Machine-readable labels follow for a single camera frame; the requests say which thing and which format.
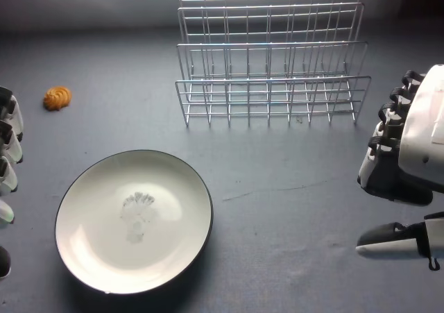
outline plate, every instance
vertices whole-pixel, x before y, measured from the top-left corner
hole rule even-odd
[[[66,267],[111,294],[159,287],[181,274],[210,236],[202,178],[167,153],[127,151],[92,165],[68,189],[55,221]]]

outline dish rack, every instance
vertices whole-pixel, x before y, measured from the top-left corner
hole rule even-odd
[[[191,117],[358,120],[370,85],[360,0],[179,1],[176,91],[187,126]]]

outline white robotic hand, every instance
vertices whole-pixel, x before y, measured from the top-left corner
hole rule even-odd
[[[444,193],[444,65],[426,75],[408,71],[402,83],[379,111],[381,122],[368,143],[358,183],[378,197],[428,205],[433,191]],[[427,257],[429,268],[439,270],[444,212],[409,227],[379,226],[361,236],[356,250],[373,258]]]

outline gray tablecloth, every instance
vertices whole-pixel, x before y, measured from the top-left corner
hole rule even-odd
[[[444,209],[367,195],[356,182],[377,111],[408,69],[444,62],[443,29],[418,22],[364,23],[363,73],[373,77],[357,126],[350,117],[215,121],[185,128],[178,105],[178,30],[2,37],[0,84],[23,112],[24,162],[16,222],[0,229],[12,273],[0,282],[0,312],[442,312],[444,272],[427,260],[376,262],[355,253],[381,223],[421,221]],[[71,105],[47,112],[48,88],[67,85]],[[214,202],[204,253],[179,279],[148,294],[105,296],[75,280],[60,260],[54,221],[83,170],[131,149],[188,162]]]

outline gray wall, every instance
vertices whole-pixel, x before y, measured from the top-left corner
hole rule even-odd
[[[362,0],[366,18],[394,17],[400,0]],[[177,25],[178,0],[0,0],[0,31]]]

